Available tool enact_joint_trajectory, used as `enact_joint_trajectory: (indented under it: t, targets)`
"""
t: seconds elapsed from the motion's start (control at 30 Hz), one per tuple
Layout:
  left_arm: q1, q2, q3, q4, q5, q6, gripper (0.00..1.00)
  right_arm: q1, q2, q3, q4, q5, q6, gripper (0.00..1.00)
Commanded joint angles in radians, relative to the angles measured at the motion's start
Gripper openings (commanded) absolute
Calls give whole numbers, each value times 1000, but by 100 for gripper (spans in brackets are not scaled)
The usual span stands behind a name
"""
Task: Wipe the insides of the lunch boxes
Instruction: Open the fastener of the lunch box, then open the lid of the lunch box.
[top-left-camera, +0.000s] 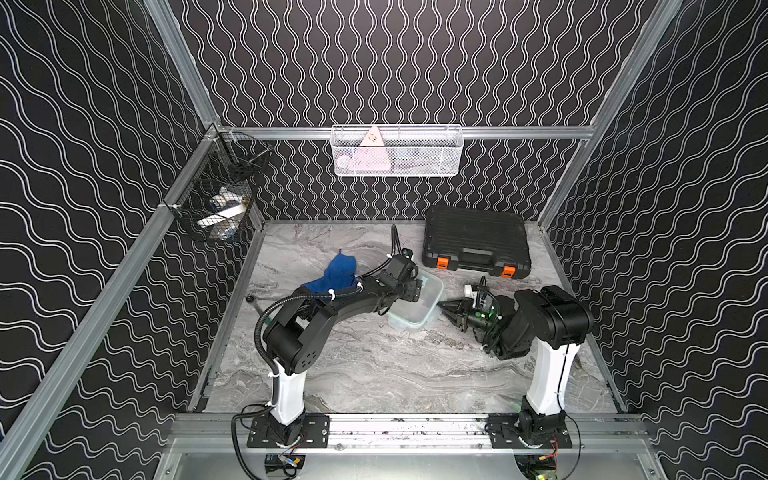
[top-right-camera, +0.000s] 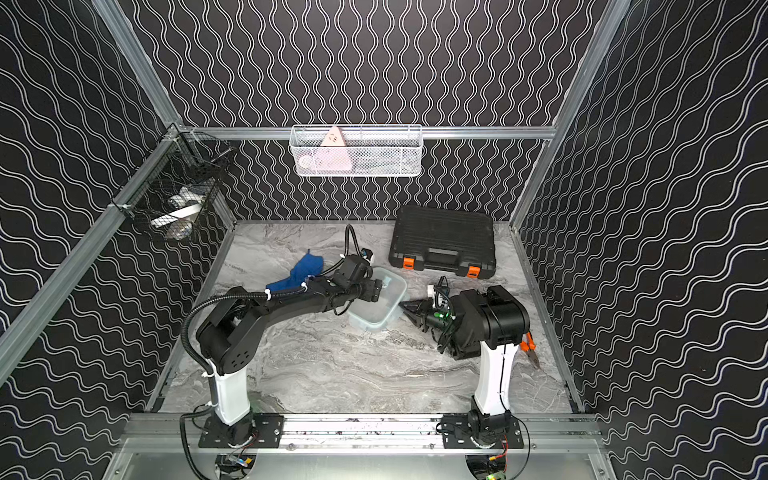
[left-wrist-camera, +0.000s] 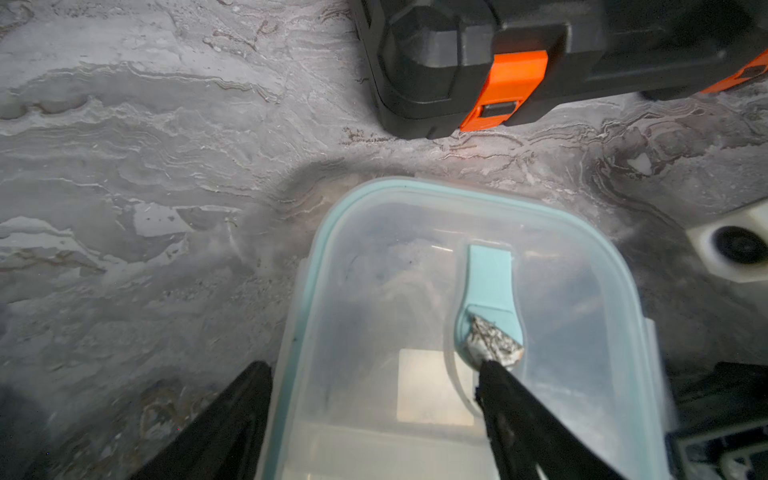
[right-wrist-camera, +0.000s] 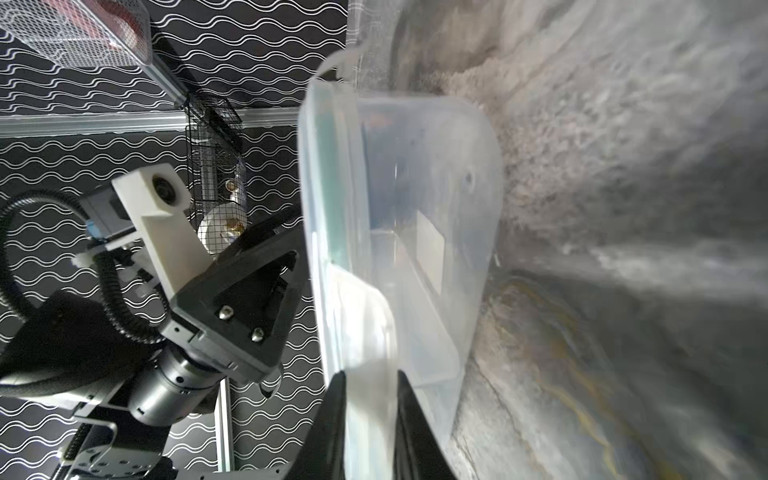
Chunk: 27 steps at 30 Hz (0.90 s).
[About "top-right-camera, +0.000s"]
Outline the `clear plastic lunch box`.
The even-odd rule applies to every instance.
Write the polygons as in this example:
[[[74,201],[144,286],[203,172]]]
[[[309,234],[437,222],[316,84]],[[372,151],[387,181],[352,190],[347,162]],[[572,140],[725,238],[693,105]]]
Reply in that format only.
[[[402,313],[399,304],[408,298],[407,282],[399,274],[375,266],[373,279],[382,281],[378,301],[372,303],[356,300],[347,312],[350,324],[362,331],[387,329]]]

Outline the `blue cleaning cloth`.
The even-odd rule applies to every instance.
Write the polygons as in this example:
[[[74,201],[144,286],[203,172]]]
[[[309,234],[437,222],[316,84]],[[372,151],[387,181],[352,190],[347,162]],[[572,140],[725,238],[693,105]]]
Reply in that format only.
[[[287,278],[266,285],[271,292],[285,291],[299,288],[302,283],[311,276],[322,273],[324,259],[322,256],[313,255],[310,250],[292,267]]]

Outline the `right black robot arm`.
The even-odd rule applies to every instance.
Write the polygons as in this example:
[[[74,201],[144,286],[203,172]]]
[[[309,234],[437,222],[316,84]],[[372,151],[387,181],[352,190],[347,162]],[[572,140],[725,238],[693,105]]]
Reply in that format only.
[[[510,410],[509,388],[515,355],[530,333],[526,308],[500,285],[399,304],[411,323],[433,336],[437,350],[455,360],[480,359],[473,409],[481,415]]]

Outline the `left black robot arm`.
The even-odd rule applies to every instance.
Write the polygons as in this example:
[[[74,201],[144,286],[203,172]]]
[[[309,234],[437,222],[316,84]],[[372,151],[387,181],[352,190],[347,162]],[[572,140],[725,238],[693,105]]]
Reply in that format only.
[[[181,343],[209,379],[218,421],[231,427],[252,417],[246,368],[268,329],[307,314],[340,315],[355,301],[375,303],[382,288],[383,282],[373,278],[312,277],[276,293],[235,287],[193,307],[182,324]]]

